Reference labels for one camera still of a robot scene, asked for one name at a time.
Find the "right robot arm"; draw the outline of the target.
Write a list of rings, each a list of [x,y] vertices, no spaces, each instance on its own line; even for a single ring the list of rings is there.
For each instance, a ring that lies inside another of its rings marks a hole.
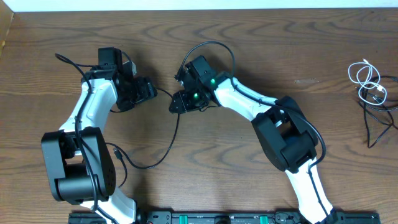
[[[240,83],[233,72],[217,72],[202,55],[184,60],[175,79],[183,89],[173,95],[171,113],[204,111],[214,102],[249,120],[268,160],[289,178],[301,215],[310,223],[330,221],[333,206],[317,171],[324,155],[316,147],[325,150],[325,142],[295,100],[264,96]]]

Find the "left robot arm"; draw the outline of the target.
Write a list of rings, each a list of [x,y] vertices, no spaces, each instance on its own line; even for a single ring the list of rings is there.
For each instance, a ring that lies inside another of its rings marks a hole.
[[[98,63],[83,72],[81,95],[59,130],[41,139],[50,191],[57,201],[81,205],[106,223],[136,223],[136,202],[116,185],[116,171],[103,137],[113,106],[121,112],[157,96],[151,80],[136,76],[122,50],[98,50]]]

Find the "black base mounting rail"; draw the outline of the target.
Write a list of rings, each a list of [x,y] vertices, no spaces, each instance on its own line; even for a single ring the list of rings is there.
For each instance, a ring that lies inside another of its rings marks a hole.
[[[377,213],[333,212],[325,223],[381,224]],[[96,213],[70,213],[68,223],[142,223],[142,224],[304,224],[309,223],[298,212],[274,213],[175,213],[146,212],[136,218],[104,218]]]

